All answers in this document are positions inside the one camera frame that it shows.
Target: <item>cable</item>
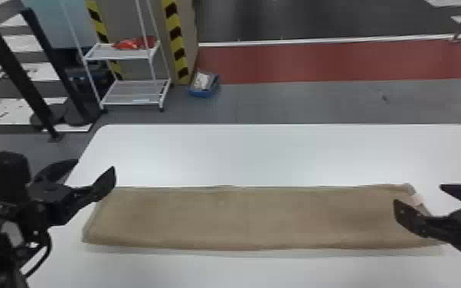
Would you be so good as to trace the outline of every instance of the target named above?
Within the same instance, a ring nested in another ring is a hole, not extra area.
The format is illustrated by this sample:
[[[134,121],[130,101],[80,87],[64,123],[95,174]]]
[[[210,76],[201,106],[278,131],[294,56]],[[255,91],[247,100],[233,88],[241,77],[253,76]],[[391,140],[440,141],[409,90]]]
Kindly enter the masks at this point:
[[[32,276],[32,274],[34,274],[34,272],[36,272],[36,270],[38,270],[39,267],[41,267],[41,265],[48,258],[48,256],[50,256],[50,252],[52,251],[52,238],[50,237],[48,231],[45,231],[43,235],[45,247],[47,248],[47,250],[44,252],[41,259],[29,271],[27,271],[27,273],[25,274],[25,278],[29,278],[30,276]]]

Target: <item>red object on shelf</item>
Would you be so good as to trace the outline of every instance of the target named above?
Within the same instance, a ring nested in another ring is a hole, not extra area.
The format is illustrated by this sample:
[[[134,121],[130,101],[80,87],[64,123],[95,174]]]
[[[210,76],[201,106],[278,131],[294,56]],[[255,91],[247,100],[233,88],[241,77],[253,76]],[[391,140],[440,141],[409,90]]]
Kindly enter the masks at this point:
[[[146,41],[149,44],[149,48],[154,48],[156,41],[155,36],[146,36]],[[121,40],[113,44],[113,47],[121,50],[146,49],[143,37]]]

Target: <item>black stand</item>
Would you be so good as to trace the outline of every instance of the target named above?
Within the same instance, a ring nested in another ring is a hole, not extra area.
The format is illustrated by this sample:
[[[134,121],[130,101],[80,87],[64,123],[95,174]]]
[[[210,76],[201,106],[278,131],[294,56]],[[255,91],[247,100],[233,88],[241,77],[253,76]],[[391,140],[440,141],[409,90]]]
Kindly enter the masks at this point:
[[[21,11],[21,15],[30,26],[34,36],[38,39],[39,44],[43,48],[48,60],[54,67],[55,72],[59,76],[60,81],[63,83],[64,88],[70,96],[68,101],[64,104],[64,121],[66,121],[66,123],[70,126],[84,126],[94,123],[100,117],[100,108],[95,103],[83,103],[77,91],[71,84],[70,79],[66,75],[62,63],[57,59],[54,49],[44,34],[43,28],[41,28],[38,17],[36,17],[34,11],[31,8],[26,8]]]
[[[38,89],[28,78],[27,73],[23,70],[20,62],[12,53],[11,49],[5,43],[4,38],[0,34],[0,65],[7,73],[12,83],[16,86],[20,94],[25,98],[28,105],[33,109],[36,119],[34,127],[41,130],[45,128],[50,133],[51,141],[60,141],[62,135],[57,133],[54,125],[62,122],[65,110],[52,110],[44,102],[43,97],[39,94]]]

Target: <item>yellow and black striped pillar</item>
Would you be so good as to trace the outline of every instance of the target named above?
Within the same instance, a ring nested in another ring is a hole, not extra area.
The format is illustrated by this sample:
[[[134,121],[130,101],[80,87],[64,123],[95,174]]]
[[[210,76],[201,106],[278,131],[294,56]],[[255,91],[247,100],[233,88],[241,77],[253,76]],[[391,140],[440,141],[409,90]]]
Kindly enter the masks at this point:
[[[90,13],[91,21],[95,26],[96,34],[98,35],[98,40],[100,43],[109,43],[109,37],[107,36],[107,29],[105,24],[102,21],[102,16],[100,16],[100,10],[95,0],[86,0],[87,11]],[[111,70],[116,75],[118,80],[122,80],[122,68],[117,61],[109,61]]]
[[[181,19],[178,16],[175,0],[162,0],[165,9],[166,29],[170,35],[170,47],[175,59],[175,72],[180,84],[188,84],[189,67],[184,40],[182,39]]]

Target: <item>gray floor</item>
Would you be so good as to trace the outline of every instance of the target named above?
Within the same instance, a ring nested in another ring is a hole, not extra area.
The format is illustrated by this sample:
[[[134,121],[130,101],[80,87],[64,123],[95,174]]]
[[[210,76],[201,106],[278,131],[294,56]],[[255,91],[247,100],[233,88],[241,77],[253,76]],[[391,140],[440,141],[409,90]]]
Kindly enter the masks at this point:
[[[210,99],[176,87],[164,113],[113,107],[90,133],[71,133],[59,143],[42,134],[0,135],[0,150],[25,154],[35,173],[79,157],[98,128],[114,123],[461,123],[461,80],[224,85]]]

